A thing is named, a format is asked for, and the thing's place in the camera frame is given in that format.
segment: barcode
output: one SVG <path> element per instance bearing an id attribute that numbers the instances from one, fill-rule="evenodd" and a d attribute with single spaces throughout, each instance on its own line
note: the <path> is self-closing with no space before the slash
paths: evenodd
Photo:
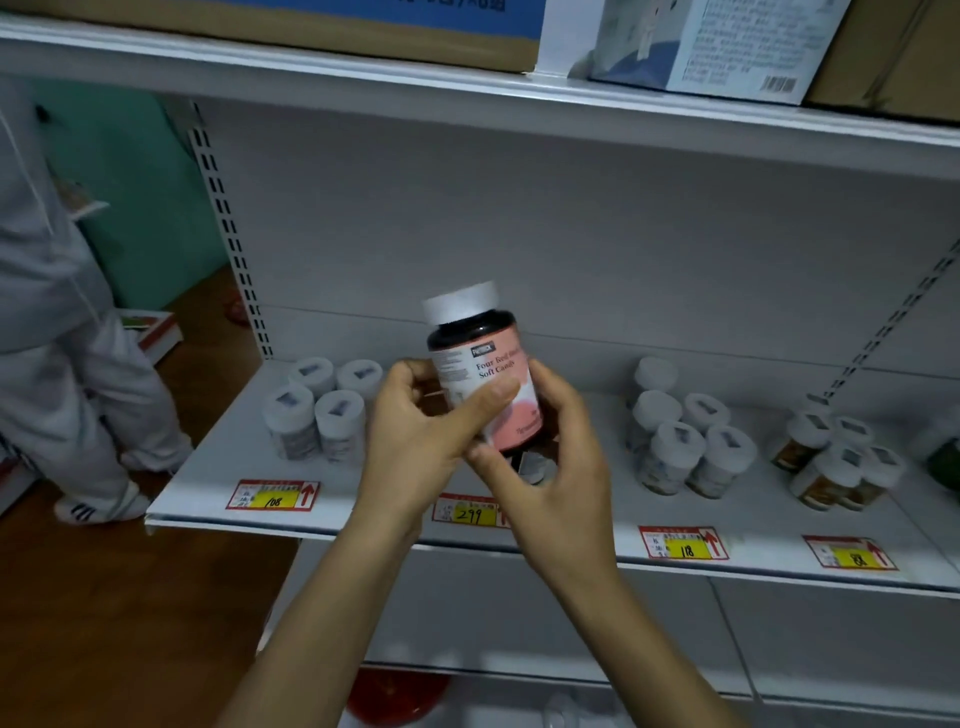
<path id="1" fill-rule="evenodd" d="M 763 79 L 760 90 L 772 93 L 790 93 L 795 85 L 797 85 L 797 79 L 791 76 L 767 76 Z"/>

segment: red arrow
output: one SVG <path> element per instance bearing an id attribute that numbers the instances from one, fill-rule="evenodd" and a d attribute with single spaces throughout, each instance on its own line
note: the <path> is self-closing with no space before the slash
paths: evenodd
<path id="1" fill-rule="evenodd" d="M 878 562 L 880 562 L 880 564 L 882 564 L 882 565 L 885 566 L 885 567 L 886 567 L 886 566 L 890 566 L 890 565 L 887 563 L 886 556 L 884 555 L 883 551 L 880 550 L 880 547 L 879 547 L 879 546 L 877 546 L 873 541 L 867 541 L 866 544 L 867 544 L 867 549 L 868 549 L 872 554 L 874 554 L 874 556 L 876 557 L 876 559 L 878 560 Z"/>
<path id="2" fill-rule="evenodd" d="M 309 484 L 304 485 L 302 488 L 300 488 L 300 493 L 303 495 L 303 502 L 300 505 L 305 506 L 306 501 L 311 499 L 316 492 L 317 492 L 317 489 Z"/>
<path id="3" fill-rule="evenodd" d="M 713 553 L 717 555 L 717 558 L 720 557 L 720 549 L 717 548 L 717 544 L 720 543 L 720 539 L 713 535 L 713 531 L 703 530 L 700 532 L 704 537 L 704 541 L 707 542 L 707 545 L 713 550 Z"/>

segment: bottle label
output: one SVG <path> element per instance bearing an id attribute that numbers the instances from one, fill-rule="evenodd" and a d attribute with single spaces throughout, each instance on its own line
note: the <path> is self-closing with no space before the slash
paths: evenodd
<path id="1" fill-rule="evenodd" d="M 458 406 L 495 376 L 510 375 L 520 382 L 514 401 L 484 428 L 490 445 L 499 450 L 515 448 L 540 430 L 543 416 L 516 327 L 431 353 L 450 407 Z"/>

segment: fingernail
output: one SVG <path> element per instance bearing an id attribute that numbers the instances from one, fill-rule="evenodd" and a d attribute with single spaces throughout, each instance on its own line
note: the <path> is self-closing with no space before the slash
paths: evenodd
<path id="1" fill-rule="evenodd" d="M 518 384 L 515 376 L 498 376 L 493 380 L 493 393 L 498 397 L 507 397 L 514 393 Z"/>

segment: forearm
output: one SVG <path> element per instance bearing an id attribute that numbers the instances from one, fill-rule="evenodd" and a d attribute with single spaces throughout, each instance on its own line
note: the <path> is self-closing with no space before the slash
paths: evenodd
<path id="1" fill-rule="evenodd" d="M 636 725 L 745 726 L 618 573 L 601 575 L 590 584 L 555 586 L 554 592 Z"/>
<path id="2" fill-rule="evenodd" d="M 402 534 L 351 519 L 218 728 L 336 726 L 409 545 Z"/>

